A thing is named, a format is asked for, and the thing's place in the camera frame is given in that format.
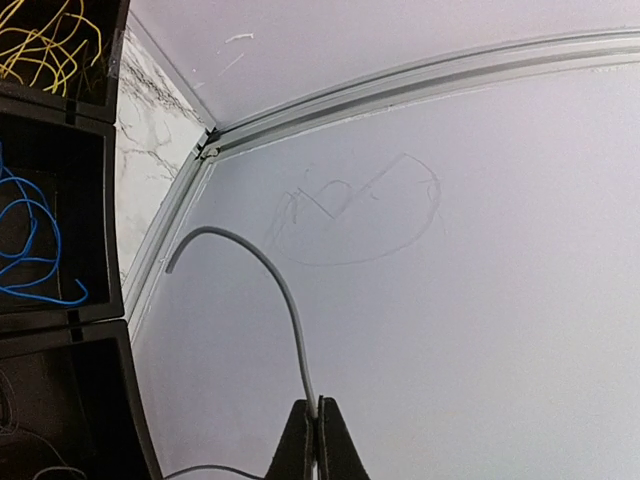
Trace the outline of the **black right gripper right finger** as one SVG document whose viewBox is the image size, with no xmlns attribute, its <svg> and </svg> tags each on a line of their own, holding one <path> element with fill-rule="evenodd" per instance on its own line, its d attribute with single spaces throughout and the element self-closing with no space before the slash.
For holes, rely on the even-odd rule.
<svg viewBox="0 0 640 480">
<path fill-rule="evenodd" d="M 317 464 L 322 480 L 369 480 L 336 400 L 318 404 Z"/>
</svg>

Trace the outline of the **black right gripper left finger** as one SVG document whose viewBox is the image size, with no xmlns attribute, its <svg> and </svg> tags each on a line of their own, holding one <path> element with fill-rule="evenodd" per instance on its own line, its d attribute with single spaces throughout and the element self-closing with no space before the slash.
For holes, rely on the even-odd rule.
<svg viewBox="0 0 640 480">
<path fill-rule="evenodd" d="M 292 406 L 265 480 L 311 480 L 315 464 L 316 420 L 308 402 L 296 400 Z"/>
</svg>

